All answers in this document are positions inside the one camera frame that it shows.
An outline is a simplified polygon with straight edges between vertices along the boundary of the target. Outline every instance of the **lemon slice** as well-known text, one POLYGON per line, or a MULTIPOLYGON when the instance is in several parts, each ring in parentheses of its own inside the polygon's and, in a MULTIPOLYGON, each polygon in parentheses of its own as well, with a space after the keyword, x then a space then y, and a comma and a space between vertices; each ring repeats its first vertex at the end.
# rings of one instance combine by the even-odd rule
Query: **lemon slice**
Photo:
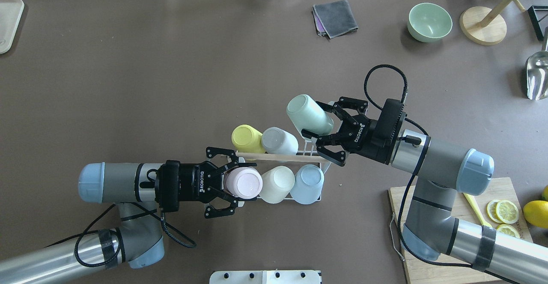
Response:
POLYGON ((515 238, 519 238, 518 231, 515 228, 513 228, 512 225, 500 224, 499 227, 497 227, 497 231, 500 231, 501 233, 505 233, 509 236, 513 236, 515 238))
POLYGON ((519 218, 519 211, 513 202, 500 200, 495 206, 497 218, 506 224, 513 224, 519 218))
POLYGON ((491 200, 491 202, 487 204, 487 216, 489 216, 489 219, 493 222, 502 223, 502 221, 497 218, 497 212, 495 211, 498 202, 499 200, 491 200))

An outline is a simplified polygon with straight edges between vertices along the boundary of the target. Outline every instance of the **lemon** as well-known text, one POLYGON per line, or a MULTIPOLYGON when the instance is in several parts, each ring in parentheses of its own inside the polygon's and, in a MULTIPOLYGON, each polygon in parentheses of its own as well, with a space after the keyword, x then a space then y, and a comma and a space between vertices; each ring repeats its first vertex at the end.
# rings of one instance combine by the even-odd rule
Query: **lemon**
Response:
POLYGON ((519 218, 519 210, 509 200, 500 200, 495 206, 495 214, 499 220, 506 224, 513 224, 519 218))
POLYGON ((548 200, 548 186, 546 186, 546 188, 544 188, 544 191, 542 191, 542 199, 548 200))
POLYGON ((548 229, 548 202, 533 200, 523 207, 523 216, 527 222, 548 229))
POLYGON ((515 228, 513 228, 512 225, 500 224, 499 227, 497 227, 497 231, 500 231, 501 233, 505 233, 515 238, 519 238, 518 231, 515 228))
POLYGON ((497 212, 495 211, 498 202, 499 200, 491 200, 491 202, 487 204, 487 216, 489 216, 489 219, 493 222, 502 223, 502 221, 497 218, 497 212))

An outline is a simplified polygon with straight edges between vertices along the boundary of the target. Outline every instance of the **whole lemon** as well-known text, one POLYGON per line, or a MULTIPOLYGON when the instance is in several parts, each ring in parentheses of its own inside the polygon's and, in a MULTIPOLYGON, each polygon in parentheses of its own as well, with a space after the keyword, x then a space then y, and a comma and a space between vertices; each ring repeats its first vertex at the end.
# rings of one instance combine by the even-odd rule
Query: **whole lemon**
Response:
POLYGON ((523 207, 523 216, 527 222, 548 229, 548 202, 533 200, 523 207))
POLYGON ((542 199, 548 200, 548 186, 546 186, 546 188, 544 188, 544 191, 542 191, 542 199))

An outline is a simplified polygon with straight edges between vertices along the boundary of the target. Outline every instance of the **robotiq logo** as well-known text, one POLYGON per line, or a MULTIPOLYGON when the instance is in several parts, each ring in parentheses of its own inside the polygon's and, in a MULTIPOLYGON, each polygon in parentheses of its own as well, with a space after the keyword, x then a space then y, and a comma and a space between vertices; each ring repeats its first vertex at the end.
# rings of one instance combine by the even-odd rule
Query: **robotiq logo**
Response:
POLYGON ((204 172, 200 171, 200 192, 205 193, 204 191, 204 172))
POLYGON ((365 127, 365 124, 360 123, 360 129, 358 130, 358 134, 356 135, 356 139, 354 140, 354 142, 360 141, 360 137, 362 136, 362 132, 365 127))

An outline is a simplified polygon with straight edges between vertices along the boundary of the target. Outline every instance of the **gray folded cloth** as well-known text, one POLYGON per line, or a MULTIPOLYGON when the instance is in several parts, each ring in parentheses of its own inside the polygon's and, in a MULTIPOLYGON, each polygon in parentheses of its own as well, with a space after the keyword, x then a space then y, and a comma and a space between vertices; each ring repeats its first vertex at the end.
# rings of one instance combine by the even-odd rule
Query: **gray folded cloth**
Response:
POLYGON ((347 32, 358 30, 358 24, 350 9, 348 0, 339 0, 334 3, 313 5, 313 14, 323 26, 330 39, 341 36, 347 32))

